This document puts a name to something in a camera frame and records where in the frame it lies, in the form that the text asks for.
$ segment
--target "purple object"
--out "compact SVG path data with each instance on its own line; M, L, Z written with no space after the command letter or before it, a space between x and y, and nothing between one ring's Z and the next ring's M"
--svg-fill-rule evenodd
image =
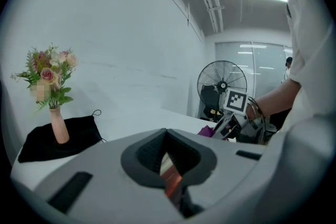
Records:
M215 134L215 131L207 125L203 127L198 134L201 136L212 137Z

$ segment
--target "electric fan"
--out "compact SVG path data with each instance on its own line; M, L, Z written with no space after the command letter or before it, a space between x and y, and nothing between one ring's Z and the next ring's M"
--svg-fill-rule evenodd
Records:
M247 90L243 71L229 61L212 62L199 75L198 95L208 109L224 112L224 101L228 88L242 92Z

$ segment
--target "white table surface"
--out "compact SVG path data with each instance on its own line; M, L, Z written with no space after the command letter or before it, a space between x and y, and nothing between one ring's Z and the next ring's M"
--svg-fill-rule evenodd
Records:
M143 113L125 115L120 118L106 119L94 117L102 138L107 141L116 140L129 135L167 128L197 134L204 126L214 127L216 123L199 120L189 116L177 114L164 109L144 111ZM76 155L45 162L19 163L16 157L11 178L34 190L44 178L67 163Z

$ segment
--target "black slot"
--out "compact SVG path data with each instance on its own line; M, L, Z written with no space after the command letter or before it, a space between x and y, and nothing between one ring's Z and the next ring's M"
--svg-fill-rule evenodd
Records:
M87 172L77 172L55 193L48 203L66 214L92 177Z
M260 160L261 158L261 154L258 153L252 153L252 152L248 152L248 151L237 151L236 155L244 157L244 158L248 158L248 159L253 159L255 161Z

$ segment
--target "black cloth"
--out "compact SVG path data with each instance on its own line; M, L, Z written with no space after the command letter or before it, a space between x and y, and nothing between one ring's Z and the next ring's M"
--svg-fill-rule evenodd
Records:
M271 115L269 123L273 124L279 131L282 128L285 122L285 119L290 111L291 109L288 109L288 110Z
M51 123L36 127L27 136L18 161L49 161L72 156L102 140L93 116L64 120L70 140L58 144Z

